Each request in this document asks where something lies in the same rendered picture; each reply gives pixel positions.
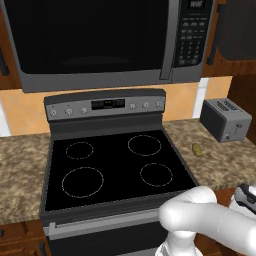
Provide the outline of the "wooden drawer front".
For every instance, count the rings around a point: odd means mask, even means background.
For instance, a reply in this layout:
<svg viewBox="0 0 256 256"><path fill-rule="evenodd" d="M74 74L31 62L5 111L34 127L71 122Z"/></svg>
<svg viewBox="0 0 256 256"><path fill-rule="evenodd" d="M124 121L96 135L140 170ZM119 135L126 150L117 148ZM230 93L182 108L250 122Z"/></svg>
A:
<svg viewBox="0 0 256 256"><path fill-rule="evenodd" d="M0 225L0 229L4 229L4 236L0 237L0 241L4 242L44 236L40 220Z"/></svg>
<svg viewBox="0 0 256 256"><path fill-rule="evenodd" d="M225 207L228 207L231 202L231 197L234 194L234 188L225 188L221 190L216 190L215 195L217 197L217 203Z"/></svg>

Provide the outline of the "black glass-top stove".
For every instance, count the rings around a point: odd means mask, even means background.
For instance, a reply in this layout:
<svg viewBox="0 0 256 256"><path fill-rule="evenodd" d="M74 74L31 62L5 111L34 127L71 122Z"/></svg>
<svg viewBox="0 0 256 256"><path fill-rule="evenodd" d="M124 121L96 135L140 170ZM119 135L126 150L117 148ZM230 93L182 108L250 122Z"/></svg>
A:
<svg viewBox="0 0 256 256"><path fill-rule="evenodd" d="M197 186L162 126L166 93L128 89L49 96L50 147L40 204L43 229L157 209ZM161 101L162 108L156 103ZM148 102L148 109L143 103ZM131 110L129 105L136 104ZM88 112L81 113L86 107ZM73 114L68 116L66 110ZM57 111L57 116L50 114ZM51 240L52 256L154 256L159 221Z"/></svg>

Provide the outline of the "small yellow-green potato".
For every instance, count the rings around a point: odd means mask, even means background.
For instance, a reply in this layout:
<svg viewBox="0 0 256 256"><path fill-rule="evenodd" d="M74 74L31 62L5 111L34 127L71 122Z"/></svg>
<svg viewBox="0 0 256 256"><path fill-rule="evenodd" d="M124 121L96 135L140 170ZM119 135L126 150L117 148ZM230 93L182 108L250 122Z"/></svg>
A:
<svg viewBox="0 0 256 256"><path fill-rule="evenodd" d="M202 149L197 143L192 144L192 151L197 157L202 156Z"/></svg>

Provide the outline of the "stainless steel microwave oven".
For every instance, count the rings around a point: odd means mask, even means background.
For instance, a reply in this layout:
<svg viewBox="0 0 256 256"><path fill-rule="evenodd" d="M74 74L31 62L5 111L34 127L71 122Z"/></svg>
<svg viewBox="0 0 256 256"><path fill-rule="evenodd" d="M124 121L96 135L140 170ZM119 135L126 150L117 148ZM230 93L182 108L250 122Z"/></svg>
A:
<svg viewBox="0 0 256 256"><path fill-rule="evenodd" d="M168 0L0 0L26 93L197 82L215 0L179 0L161 80Z"/></svg>

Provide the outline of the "grey two-slot toaster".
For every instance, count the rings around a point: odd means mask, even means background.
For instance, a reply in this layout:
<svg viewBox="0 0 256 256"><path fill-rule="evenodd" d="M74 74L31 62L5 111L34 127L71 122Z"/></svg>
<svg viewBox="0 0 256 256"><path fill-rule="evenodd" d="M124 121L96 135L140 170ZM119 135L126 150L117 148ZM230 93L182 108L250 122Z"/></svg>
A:
<svg viewBox="0 0 256 256"><path fill-rule="evenodd" d="M203 102L199 121L223 143L243 140L252 116L228 98L208 99Z"/></svg>

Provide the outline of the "wooden cupboard door, dark pane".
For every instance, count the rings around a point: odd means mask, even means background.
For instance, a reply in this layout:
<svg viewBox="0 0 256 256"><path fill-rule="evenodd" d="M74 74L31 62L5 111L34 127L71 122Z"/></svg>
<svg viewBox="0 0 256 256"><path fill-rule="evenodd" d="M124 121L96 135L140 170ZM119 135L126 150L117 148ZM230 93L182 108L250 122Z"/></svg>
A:
<svg viewBox="0 0 256 256"><path fill-rule="evenodd" d="M217 6L226 4L213 65L210 55L216 24ZM256 74L256 0L215 0L204 57L203 77Z"/></svg>

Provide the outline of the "wooden base cupboard door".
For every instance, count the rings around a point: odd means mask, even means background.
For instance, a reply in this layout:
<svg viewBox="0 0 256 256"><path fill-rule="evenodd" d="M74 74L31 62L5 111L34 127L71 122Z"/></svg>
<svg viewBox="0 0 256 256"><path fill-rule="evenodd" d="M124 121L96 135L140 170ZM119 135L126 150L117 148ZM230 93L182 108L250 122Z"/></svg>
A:
<svg viewBox="0 0 256 256"><path fill-rule="evenodd" d="M0 256L42 256L39 244L45 243L47 256L52 256L45 239L22 240L0 244Z"/></svg>

